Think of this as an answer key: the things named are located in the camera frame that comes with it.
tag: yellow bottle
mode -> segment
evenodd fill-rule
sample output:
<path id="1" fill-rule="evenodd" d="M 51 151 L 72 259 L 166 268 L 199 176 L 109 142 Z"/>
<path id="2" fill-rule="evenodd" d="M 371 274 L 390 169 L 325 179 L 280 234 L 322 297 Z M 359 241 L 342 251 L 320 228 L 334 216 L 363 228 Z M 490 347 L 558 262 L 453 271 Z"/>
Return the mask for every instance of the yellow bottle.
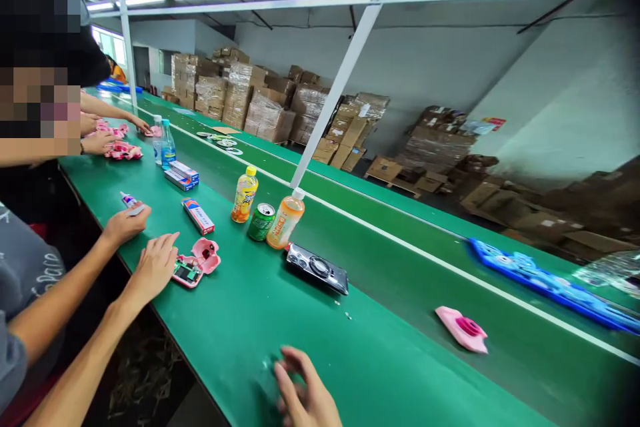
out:
<path id="1" fill-rule="evenodd" d="M 292 195 L 282 199 L 275 220 L 267 232 L 267 243 L 271 247 L 280 250 L 289 243 L 293 229 L 305 213 L 305 203 L 302 201 L 304 197 L 305 191 L 295 188 Z"/>
<path id="2" fill-rule="evenodd" d="M 255 177 L 255 167 L 249 165 L 247 171 L 238 179 L 235 190 L 235 204 L 231 210 L 231 220 L 244 224 L 251 214 L 251 204 L 258 190 L 258 179 Z"/>

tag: window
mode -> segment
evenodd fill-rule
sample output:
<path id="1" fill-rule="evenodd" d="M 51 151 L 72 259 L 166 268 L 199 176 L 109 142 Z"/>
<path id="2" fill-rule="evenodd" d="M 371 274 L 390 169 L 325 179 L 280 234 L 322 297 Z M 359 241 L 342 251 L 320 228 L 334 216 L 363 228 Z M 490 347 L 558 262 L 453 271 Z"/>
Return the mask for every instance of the window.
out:
<path id="1" fill-rule="evenodd" d="M 120 65 L 120 68 L 126 69 L 127 56 L 125 54 L 125 42 L 122 35 L 93 26 L 91 27 L 91 34 L 100 47 L 100 50 L 102 50 L 105 55 L 113 58 L 117 64 Z"/>
<path id="2" fill-rule="evenodd" d="M 171 75 L 171 57 L 174 53 L 180 53 L 173 50 L 159 50 L 160 54 L 160 73 Z"/>

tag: blue toy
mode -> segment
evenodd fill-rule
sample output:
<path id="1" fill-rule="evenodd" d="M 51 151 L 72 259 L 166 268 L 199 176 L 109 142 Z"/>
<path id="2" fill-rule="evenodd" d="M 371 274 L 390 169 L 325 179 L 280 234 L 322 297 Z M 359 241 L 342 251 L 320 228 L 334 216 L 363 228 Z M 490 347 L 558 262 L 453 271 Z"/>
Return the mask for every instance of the blue toy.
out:
<path id="1" fill-rule="evenodd" d="M 113 91 L 116 93 L 129 93 L 129 86 L 117 80 L 110 79 L 111 81 L 104 81 L 100 83 L 96 88 L 98 90 Z M 142 87 L 135 88 L 136 93 L 142 92 Z"/>
<path id="2" fill-rule="evenodd" d="M 509 256 L 479 240 L 469 239 L 469 241 L 475 253 L 487 267 L 607 328 L 626 330 L 640 335 L 639 320 L 611 307 L 582 287 L 538 268 L 533 258 L 519 252 Z"/>

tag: gray shirt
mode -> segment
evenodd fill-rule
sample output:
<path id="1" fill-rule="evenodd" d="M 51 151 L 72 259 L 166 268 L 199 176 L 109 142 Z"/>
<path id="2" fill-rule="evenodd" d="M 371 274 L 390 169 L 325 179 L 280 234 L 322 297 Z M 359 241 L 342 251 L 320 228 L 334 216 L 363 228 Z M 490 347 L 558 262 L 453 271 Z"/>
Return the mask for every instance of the gray shirt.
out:
<path id="1" fill-rule="evenodd" d="M 0 202 L 0 414 L 27 375 L 25 347 L 9 333 L 8 323 L 65 272 L 58 251 Z M 55 359 L 45 358 L 48 362 L 32 367 L 36 378 L 44 378 L 53 366 Z"/>

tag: green soda can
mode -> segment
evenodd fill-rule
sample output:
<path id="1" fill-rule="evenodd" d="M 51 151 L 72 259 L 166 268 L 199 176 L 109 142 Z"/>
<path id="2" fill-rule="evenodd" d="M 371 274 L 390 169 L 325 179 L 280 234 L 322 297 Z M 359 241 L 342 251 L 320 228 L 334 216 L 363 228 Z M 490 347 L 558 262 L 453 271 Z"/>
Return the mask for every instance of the green soda can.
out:
<path id="1" fill-rule="evenodd" d="M 253 211 L 247 235 L 257 242 L 267 238 L 267 232 L 275 219 L 275 209 L 268 203 L 260 203 Z"/>

